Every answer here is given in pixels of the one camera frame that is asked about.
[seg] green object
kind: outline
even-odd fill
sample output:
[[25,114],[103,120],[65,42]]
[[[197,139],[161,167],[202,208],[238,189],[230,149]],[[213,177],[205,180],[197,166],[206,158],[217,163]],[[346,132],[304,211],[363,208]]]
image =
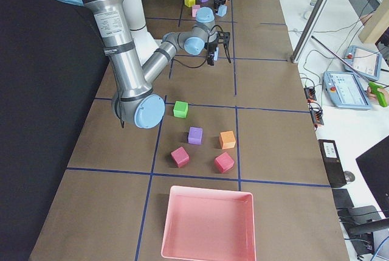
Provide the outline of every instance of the green object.
[[178,118],[186,118],[188,114],[188,103],[176,101],[174,104],[173,114]]
[[382,107],[387,107],[388,103],[385,99],[385,95],[378,91],[378,89],[382,89],[383,87],[373,82],[369,82],[369,87],[371,89],[371,93],[377,96],[379,105]]

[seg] table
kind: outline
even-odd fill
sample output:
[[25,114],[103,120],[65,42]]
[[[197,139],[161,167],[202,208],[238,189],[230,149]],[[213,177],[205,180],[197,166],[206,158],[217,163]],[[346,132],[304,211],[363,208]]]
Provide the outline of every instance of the table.
[[[153,37],[191,29],[182,3],[143,0]],[[164,260],[172,185],[253,193],[258,260],[348,260],[297,67],[287,60],[279,0],[232,0],[216,22],[232,34],[232,63],[219,54],[215,66],[168,65],[154,84],[166,106],[156,128],[120,128],[107,70],[32,261]],[[192,66],[204,59],[176,58]],[[186,119],[173,116],[176,100],[190,104]],[[202,145],[187,143],[191,126],[203,128]],[[218,135],[227,130],[237,139],[227,150],[235,165],[220,174],[213,159],[224,152]],[[178,169],[170,152],[180,145],[191,160]]]
[[[293,31],[294,29],[297,31],[304,29],[306,19],[304,19],[303,15],[309,8],[310,0],[280,0],[280,2],[288,26],[292,47],[295,47],[299,39],[299,34]],[[347,27],[354,22],[357,22],[355,28],[349,27],[337,32],[323,33],[325,31]],[[359,22],[359,17],[348,0],[329,0],[315,27],[316,33],[314,33],[314,36],[332,50],[339,48],[337,53],[343,55],[349,41],[355,32],[360,31],[361,26],[362,23]],[[346,42],[342,44],[349,32],[350,35],[346,39]],[[377,51],[375,45],[363,44],[357,36],[353,40],[353,44]],[[306,62],[306,68],[319,77],[322,77],[323,72],[329,65],[329,60],[316,52],[309,54],[313,49],[318,50],[328,57],[331,56],[326,49],[311,40],[301,56],[298,69],[313,79],[316,84],[319,84],[318,77],[305,70],[303,66]],[[384,61],[382,61],[382,68],[388,69]],[[331,63],[328,70],[343,71],[343,66],[339,61],[335,60]],[[379,82],[387,85],[389,83],[389,74],[387,72],[381,72]],[[367,87],[365,82],[362,82],[362,84],[364,88]],[[322,92],[321,86],[317,86],[316,91],[319,102],[322,103],[323,120],[325,123],[323,127],[318,128],[316,132],[317,138],[335,140],[343,169],[355,174],[355,182],[345,186],[355,207],[374,205],[380,210],[359,171],[356,158],[389,135],[389,120],[387,120],[389,108],[382,108],[374,102],[372,110],[342,110],[333,106],[327,94]],[[349,255],[354,260],[355,251],[350,244],[347,245]]]

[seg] pink plastic tray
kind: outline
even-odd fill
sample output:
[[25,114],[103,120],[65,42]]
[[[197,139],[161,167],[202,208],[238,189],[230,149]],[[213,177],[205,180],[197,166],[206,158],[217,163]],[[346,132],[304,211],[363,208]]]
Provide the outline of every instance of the pink plastic tray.
[[256,261],[253,195],[173,186],[161,255],[198,261]]

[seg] white table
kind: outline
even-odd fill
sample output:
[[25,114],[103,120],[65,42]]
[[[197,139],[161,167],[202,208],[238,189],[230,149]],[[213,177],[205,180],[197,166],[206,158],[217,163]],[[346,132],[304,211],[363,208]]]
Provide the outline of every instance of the white table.
[[[293,31],[302,31],[307,20],[304,14],[309,10],[310,0],[280,0],[284,13],[286,25],[288,27],[289,37],[292,47],[295,48],[300,38],[300,34]],[[322,15],[318,19],[315,27],[315,32],[333,31],[343,27],[352,25],[359,20],[353,7],[348,0],[329,0],[324,8]],[[351,38],[356,31],[360,31],[362,23],[358,21],[356,27],[349,27],[337,32],[314,33],[314,36],[319,39],[324,45],[332,50],[337,50],[337,53],[342,56]],[[373,44],[363,44],[356,35],[351,43],[353,45],[363,46],[364,48],[377,51]],[[318,43],[313,40],[307,44],[304,49],[301,59],[298,63],[298,69],[311,78],[315,84],[319,84],[319,78],[303,69],[305,68],[322,77],[324,71],[343,71],[344,68],[337,59],[331,60],[321,56],[316,52],[308,53],[316,49],[327,57],[332,55]],[[387,64],[382,61],[382,68],[388,69]],[[381,72],[379,82],[389,84],[389,73]],[[307,81],[307,86],[311,86],[311,82]],[[362,82],[364,88],[367,87],[365,82]],[[316,131],[317,139],[335,140],[342,162],[343,170],[353,172],[356,180],[353,183],[346,185],[350,197],[355,207],[374,205],[378,210],[379,206],[372,196],[362,174],[357,166],[356,158],[383,138],[389,135],[389,108],[383,108],[377,102],[373,102],[373,108],[368,111],[357,111],[351,109],[336,108],[330,101],[326,91],[322,92],[322,86],[315,87],[318,103],[322,104],[324,126],[318,127]],[[356,253],[351,242],[346,241],[350,260],[356,260]]]

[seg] person's hand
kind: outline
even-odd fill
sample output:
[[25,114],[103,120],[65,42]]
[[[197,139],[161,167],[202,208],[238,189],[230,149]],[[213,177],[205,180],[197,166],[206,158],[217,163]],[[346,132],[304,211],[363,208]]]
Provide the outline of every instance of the person's hand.
[[[386,89],[377,89],[377,90],[382,94],[384,94],[385,100],[389,103],[389,92]],[[369,99],[375,101],[377,100],[377,96],[371,92],[371,88],[369,86],[367,87],[367,96],[369,97]]]

